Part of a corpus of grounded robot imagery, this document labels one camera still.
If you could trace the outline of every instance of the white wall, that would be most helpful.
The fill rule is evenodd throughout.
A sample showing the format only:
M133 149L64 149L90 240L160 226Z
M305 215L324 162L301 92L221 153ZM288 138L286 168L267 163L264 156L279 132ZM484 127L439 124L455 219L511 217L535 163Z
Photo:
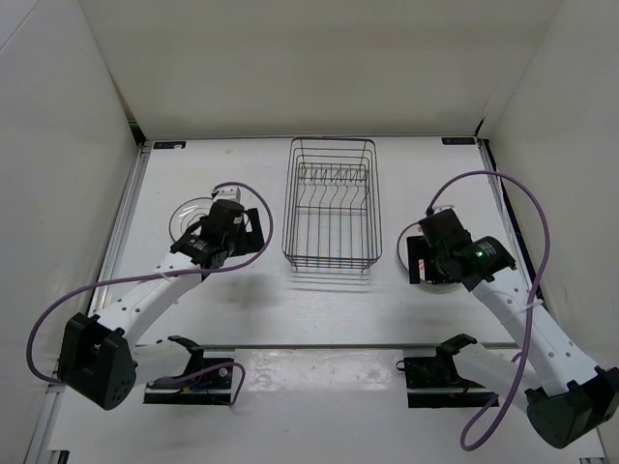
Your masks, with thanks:
M492 127L560 0L80 0L150 137Z
M22 462L44 398L25 344L44 308L91 281L135 146L76 0L0 5L0 462ZM51 368L68 304L42 330Z
M564 0L490 138L498 167L535 191L552 252L544 292L602 366L619 365L619 3ZM510 191L539 263L542 236ZM619 462L619 417L602 428Z

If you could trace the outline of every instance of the white table surface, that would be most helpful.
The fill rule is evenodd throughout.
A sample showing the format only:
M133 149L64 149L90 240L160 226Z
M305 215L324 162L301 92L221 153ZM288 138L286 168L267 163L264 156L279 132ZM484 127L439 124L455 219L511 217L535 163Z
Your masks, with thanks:
M288 139L189 141L185 150L153 151L117 276L153 269L171 243L171 213L219 182L246 182L262 192L276 227L271 247L253 266L207 279L142 341L181 334L210 345L434 345L460 333L511 341L463 289L436 295L408 285L395 258L399 231L423 216L435 190L483 167L477 147L443 146L439 138L378 138L376 146L383 256L367 278L347 284L299 278L282 255ZM249 196L243 200L252 206ZM474 236L493 235L509 247L486 178L453 186L439 203L455 204ZM524 286L523 275L514 275L515 285ZM108 297L129 288L113 288ZM249 377L233 409L144 405L141 386L106 412L67 390L49 448L69 450L70 464L577 464L579 457L603 455L595 433L552 449L514 408L486 446L464 452L459 432L474 410L408 409L395 369L401 356L369 348L239 350ZM473 429L473 438L489 419Z
M603 456L595 432L553 449L516 408L485 446L465 452L459 433L476 410L408 409L400 357L391 350L239 351L248 379L232 409L142 404L138 387L104 411L67 390L49 446L69 450L69 464L579 464Z
M395 256L398 233L424 216L436 190L458 173L483 168L477 146L445 146L439 137L374 140L383 255L366 278L342 283L298 277L282 254L290 139L188 141L183 150L153 150L117 276L154 270L171 245L170 215L224 181L248 183L265 196L275 235L250 268L208 278L169 309L142 342L181 334L207 345L402 345L436 344L460 333L489 343L512 342L463 288L437 297L409 285ZM242 201L257 205L246 192ZM486 177L453 185L439 204L455 205L474 237L492 235L511 246ZM261 217L266 223L266 215ZM514 279L515 286L525 287L523 275L514 273ZM129 288L112 287L108 297L118 298Z

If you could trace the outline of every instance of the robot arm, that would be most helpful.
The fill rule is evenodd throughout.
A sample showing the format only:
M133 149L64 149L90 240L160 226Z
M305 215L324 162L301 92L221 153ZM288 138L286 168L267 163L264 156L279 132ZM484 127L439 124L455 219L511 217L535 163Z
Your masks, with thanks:
M513 288L509 279L516 268L514 258L491 237L473 242L453 210L426 217L419 224L424 237L407 240L411 283L420 281L420 260L426 280L463 283L521 347L527 292ZM465 334L437 347L435 361L446 377L474 381L502 396L516 375L515 364ZM515 405L550 445L564 448L613 416L619 405L619 369L601 369L544 308L533 311L528 361L534 370L525 370Z
M264 247L258 212L240 204L238 188L221 189L213 196L209 214L188 228L154 270L162 273L161 279L139 282L92 317L77 313L70 319L60 353L60 380L109 410L135 385L199 370L202 350L190 340L174 335L155 345L137 342L173 303L208 276L201 270L218 269L228 257Z

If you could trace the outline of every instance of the black label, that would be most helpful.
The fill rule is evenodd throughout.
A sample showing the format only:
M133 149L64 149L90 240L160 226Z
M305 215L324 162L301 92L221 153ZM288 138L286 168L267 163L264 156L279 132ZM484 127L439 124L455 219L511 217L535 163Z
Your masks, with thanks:
M187 142L179 141L179 142L155 142L153 145L153 150L180 150L185 148Z
M442 137L443 145L475 145L473 137Z

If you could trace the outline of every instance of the metal wire basket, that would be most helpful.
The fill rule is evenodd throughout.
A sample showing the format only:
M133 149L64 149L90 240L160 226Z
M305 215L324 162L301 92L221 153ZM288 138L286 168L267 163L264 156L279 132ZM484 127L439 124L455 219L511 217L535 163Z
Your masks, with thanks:
M373 141L292 140L281 245L297 269L364 271L380 258L380 196Z

